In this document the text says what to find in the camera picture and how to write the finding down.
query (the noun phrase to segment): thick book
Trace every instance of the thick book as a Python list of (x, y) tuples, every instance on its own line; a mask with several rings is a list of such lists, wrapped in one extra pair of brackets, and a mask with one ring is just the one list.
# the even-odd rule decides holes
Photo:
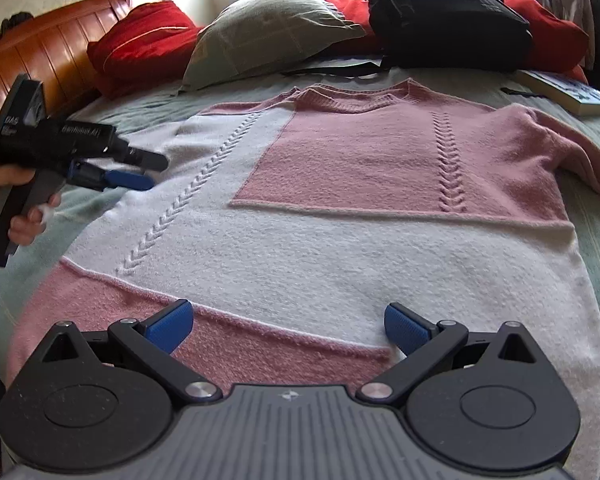
[(578, 116), (600, 116), (600, 91), (560, 74), (518, 70), (515, 81)]

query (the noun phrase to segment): headboard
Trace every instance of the headboard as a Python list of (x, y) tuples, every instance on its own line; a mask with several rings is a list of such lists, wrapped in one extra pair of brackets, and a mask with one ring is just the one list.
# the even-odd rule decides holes
[(124, 0), (83, 0), (37, 16), (0, 38), (0, 107), (19, 73), (44, 83), (49, 114), (74, 112), (98, 95), (87, 43), (129, 12)]

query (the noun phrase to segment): backpack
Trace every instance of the backpack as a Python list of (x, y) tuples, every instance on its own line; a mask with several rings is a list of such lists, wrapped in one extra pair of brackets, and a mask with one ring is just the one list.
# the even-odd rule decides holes
[(528, 21), (502, 0), (368, 0), (388, 63), (512, 72), (533, 45)]

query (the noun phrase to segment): silver screw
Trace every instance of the silver screw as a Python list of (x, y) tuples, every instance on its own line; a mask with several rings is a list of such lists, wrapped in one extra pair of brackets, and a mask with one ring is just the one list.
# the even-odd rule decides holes
[(208, 399), (216, 394), (218, 387), (206, 381), (197, 381), (187, 384), (184, 391), (189, 397), (193, 397), (194, 399)]
[(394, 392), (391, 386), (384, 383), (367, 383), (360, 388), (360, 391), (369, 399), (386, 399)]

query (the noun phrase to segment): sweater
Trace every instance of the sweater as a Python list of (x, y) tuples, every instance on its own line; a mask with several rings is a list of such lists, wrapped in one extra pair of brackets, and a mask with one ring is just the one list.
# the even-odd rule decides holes
[(600, 193), (600, 150), (548, 115), (409, 80), (211, 107), (133, 134), (170, 167), (92, 222), (14, 330), (16, 373), (52, 322), (102, 330), (174, 297), (176, 355), (232, 383), (358, 386), (394, 362), (400, 301), (476, 332), (520, 320), (582, 414), (568, 471), (600, 472), (600, 311), (554, 171)]

